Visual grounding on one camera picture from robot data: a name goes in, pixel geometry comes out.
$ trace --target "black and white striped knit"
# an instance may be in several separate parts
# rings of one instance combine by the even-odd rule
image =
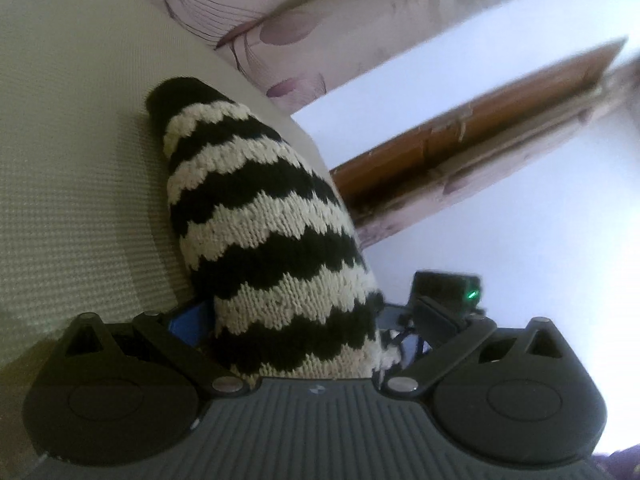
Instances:
[[[165,81],[146,106],[191,281],[214,299],[216,360],[250,380],[370,377],[396,362],[380,345],[380,293],[332,184],[195,78]]]

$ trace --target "black knitted tip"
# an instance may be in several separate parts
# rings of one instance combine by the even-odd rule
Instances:
[[[154,88],[146,98],[145,106],[155,133],[163,137],[169,121],[184,108],[213,101],[233,103],[227,96],[195,77],[175,77]]]

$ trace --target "silver screw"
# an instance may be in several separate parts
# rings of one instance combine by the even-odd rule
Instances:
[[[244,387],[244,382],[239,377],[223,376],[215,379],[211,386],[221,394],[234,394]]]
[[[418,389],[418,381],[411,377],[391,377],[386,386],[398,394],[408,394]]]

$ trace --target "white wall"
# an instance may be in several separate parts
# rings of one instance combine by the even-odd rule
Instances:
[[[553,319],[607,401],[598,449],[640,443],[640,132],[624,108],[366,257],[390,301],[417,269],[472,272],[499,325]]]
[[[513,0],[352,80],[293,118],[329,168],[523,75],[623,36],[640,52],[640,0]]]

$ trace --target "beige sofa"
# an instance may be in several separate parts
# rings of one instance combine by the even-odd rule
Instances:
[[[0,0],[0,59],[0,478],[12,478],[36,458],[22,398],[69,320],[191,295],[146,125],[153,86],[196,76],[326,168],[291,118],[143,0]]]

